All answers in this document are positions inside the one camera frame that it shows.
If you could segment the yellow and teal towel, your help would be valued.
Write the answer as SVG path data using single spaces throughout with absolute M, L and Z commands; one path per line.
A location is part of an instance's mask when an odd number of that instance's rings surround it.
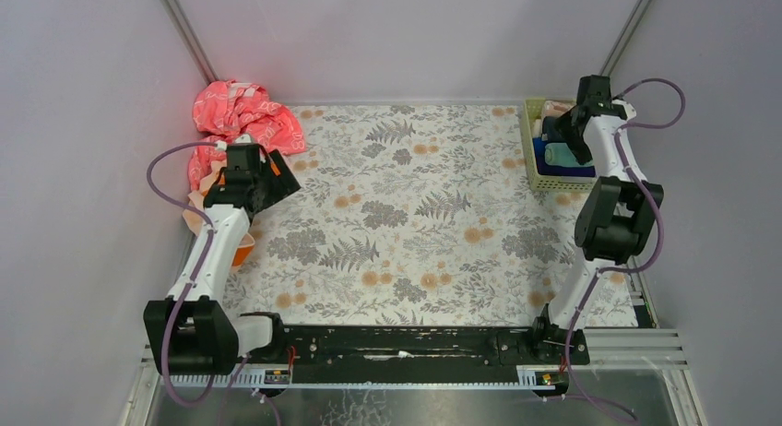
M 591 161 L 580 163 L 571 149 L 563 142 L 548 143 L 544 148 L 544 162 L 547 165 L 562 168 L 585 168 L 591 167 Z

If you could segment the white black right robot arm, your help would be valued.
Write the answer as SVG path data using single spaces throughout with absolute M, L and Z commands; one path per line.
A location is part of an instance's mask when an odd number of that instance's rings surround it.
M 562 330 L 583 326 L 600 275 L 641 254 L 656 226 L 664 193 L 647 181 L 630 147 L 634 117 L 629 103 L 612 96 L 608 77 L 585 76 L 575 106 L 551 127 L 575 160 L 596 173 L 575 223 L 574 263 L 547 306 L 550 323 Z

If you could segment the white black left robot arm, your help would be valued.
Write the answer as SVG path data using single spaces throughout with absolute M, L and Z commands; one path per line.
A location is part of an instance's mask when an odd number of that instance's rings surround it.
M 158 371 L 171 375 L 227 375 L 254 351 L 282 350 L 278 314 L 229 318 L 222 307 L 234 257 L 255 216 L 300 190 L 278 150 L 257 143 L 226 144 L 226 166 L 196 211 L 201 227 L 177 278 L 162 300 L 147 303 L 143 321 Z

